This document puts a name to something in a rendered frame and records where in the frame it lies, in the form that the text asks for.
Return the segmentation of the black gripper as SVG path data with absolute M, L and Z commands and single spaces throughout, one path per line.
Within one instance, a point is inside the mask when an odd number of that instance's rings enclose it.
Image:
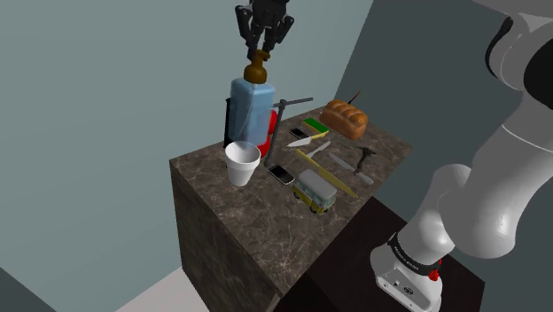
M 253 54 L 258 49 L 261 36 L 259 25 L 265 27 L 262 50 L 270 53 L 277 43 L 281 43 L 295 19 L 286 14 L 286 5 L 289 0 L 252 0 L 250 4 L 236 5 L 235 13 L 240 36 L 245 40 L 247 47 L 246 57 L 253 59 Z

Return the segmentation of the blue soap bottle brown pump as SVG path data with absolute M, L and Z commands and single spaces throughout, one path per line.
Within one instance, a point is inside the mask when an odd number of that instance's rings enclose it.
M 268 58 L 266 51 L 255 51 L 243 76 L 230 84 L 228 138 L 232 141 L 254 145 L 266 141 L 275 94 L 275 89 L 267 83 L 268 73 L 263 67 Z

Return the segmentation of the red rounded object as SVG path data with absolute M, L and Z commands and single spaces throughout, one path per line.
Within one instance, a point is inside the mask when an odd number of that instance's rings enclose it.
M 275 126 L 276 126 L 276 123 L 277 123 L 277 117 L 278 117 L 278 113 L 275 110 L 272 110 L 271 115 L 270 115 L 269 129 L 268 129 L 268 134 L 267 134 L 266 140 L 263 144 L 258 145 L 258 149 L 260 150 L 260 153 L 261 153 L 261 158 L 263 158 L 267 154 L 267 152 L 269 151 L 270 140 L 271 140 L 271 136 L 273 135 L 274 130 L 275 130 Z

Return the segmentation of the black flat upright object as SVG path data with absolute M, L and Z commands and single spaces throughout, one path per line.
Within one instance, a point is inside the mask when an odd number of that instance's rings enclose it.
M 225 110 L 225 123 L 224 123 L 224 135 L 223 135 L 223 149 L 226 148 L 226 146 L 232 142 L 229 138 L 230 97 L 227 97 L 225 101 L 226 101 L 226 110 Z

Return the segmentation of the grey T-shaped rod tool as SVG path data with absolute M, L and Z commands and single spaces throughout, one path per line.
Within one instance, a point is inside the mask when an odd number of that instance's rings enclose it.
M 296 105 L 300 103 L 310 102 L 313 100 L 314 99 L 312 97 L 305 97 L 305 98 L 300 98 L 295 100 L 280 99 L 277 103 L 273 104 L 273 106 L 277 109 L 277 118 L 276 118 L 275 128 L 270 141 L 270 147 L 263 162 L 263 165 L 265 168 L 269 168 L 273 163 L 274 151 L 276 150 L 276 146 L 277 146 L 278 131 L 280 128 L 282 116 L 284 114 L 284 109 L 288 105 Z

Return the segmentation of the green and yellow sponge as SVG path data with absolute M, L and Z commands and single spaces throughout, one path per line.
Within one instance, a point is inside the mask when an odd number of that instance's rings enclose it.
M 324 126 L 322 123 L 315 120 L 314 118 L 307 118 L 303 121 L 303 123 L 312 130 L 316 131 L 318 134 L 322 134 L 323 136 L 329 132 L 329 129 L 326 126 Z

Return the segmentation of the brown bread loaf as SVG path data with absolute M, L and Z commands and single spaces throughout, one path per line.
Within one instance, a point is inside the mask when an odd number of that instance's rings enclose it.
M 368 123 L 368 117 L 363 111 L 338 99 L 325 106 L 319 120 L 327 128 L 350 140 L 359 139 Z

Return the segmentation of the white plastic knife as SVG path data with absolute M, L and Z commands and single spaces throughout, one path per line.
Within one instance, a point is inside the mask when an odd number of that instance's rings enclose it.
M 312 152 L 307 153 L 308 158 L 312 158 L 316 153 L 323 151 L 331 144 L 331 141 L 328 141 L 320 146 L 318 146 L 316 149 L 314 149 Z

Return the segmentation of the white foam cup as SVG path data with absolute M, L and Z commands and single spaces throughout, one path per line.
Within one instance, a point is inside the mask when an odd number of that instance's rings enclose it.
M 261 161 L 259 148 L 246 141 L 237 141 L 228 144 L 224 152 L 230 183 L 238 187 L 247 185 Z

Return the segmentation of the black smartphone silver edge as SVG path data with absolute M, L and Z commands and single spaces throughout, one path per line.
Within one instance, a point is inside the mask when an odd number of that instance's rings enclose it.
M 293 181 L 294 181 L 294 176 L 291 175 L 287 170 L 285 170 L 280 165 L 274 165 L 274 166 L 270 167 L 269 172 L 282 185 L 288 185 L 288 184 L 293 183 Z

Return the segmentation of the long yellow knife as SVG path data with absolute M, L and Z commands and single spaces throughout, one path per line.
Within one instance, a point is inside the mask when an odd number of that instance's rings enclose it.
M 334 176 L 332 173 L 330 173 L 328 170 L 326 170 L 323 166 L 319 165 L 314 160 L 310 159 L 304 152 L 302 152 L 299 149 L 295 150 L 295 153 L 300 156 L 302 159 L 306 160 L 308 163 L 312 164 L 318 169 L 318 174 L 327 180 L 329 183 L 331 183 L 333 186 L 335 186 L 337 189 L 340 189 L 344 192 L 346 192 L 348 195 L 358 199 L 358 195 L 351 190 L 346 184 L 341 182 L 336 176 Z

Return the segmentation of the silver butter knife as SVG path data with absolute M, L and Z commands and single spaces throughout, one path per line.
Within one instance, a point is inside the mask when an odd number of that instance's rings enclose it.
M 331 159 L 336 162 L 338 165 L 340 165 L 341 167 L 343 167 L 344 169 L 348 170 L 348 171 L 351 171 L 353 173 L 354 176 L 357 176 L 359 177 L 360 179 L 362 179 L 366 184 L 368 185 L 372 185 L 374 184 L 374 181 L 366 176 L 365 174 L 363 173 L 357 173 L 355 168 L 353 168 L 352 166 L 350 166 L 349 164 L 347 164 L 345 161 L 343 161 L 342 159 L 340 159 L 338 156 L 336 156 L 335 154 L 333 154 L 332 152 L 329 152 L 329 156 L 331 157 Z

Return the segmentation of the dark grey hand tool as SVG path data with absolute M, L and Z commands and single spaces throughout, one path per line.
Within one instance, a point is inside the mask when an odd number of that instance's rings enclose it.
M 358 149 L 362 151 L 362 157 L 357 162 L 356 169 L 354 170 L 354 175 L 357 175 L 362 172 L 363 163 L 367 158 L 369 158 L 370 156 L 376 155 L 376 153 L 368 147 L 358 146 Z

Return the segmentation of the yellow toy van grey roof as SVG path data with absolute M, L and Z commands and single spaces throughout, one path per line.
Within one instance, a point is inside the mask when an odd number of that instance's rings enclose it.
M 292 183 L 292 194 L 312 213 L 324 215 L 334 207 L 337 189 L 313 170 L 305 169 Z

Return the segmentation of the dark robot stand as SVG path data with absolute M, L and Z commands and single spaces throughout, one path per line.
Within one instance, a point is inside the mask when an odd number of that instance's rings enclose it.
M 274 312 L 409 312 L 376 284 L 370 251 L 406 224 L 377 199 L 356 213 Z M 485 282 L 451 256 L 443 259 L 440 312 L 480 312 Z

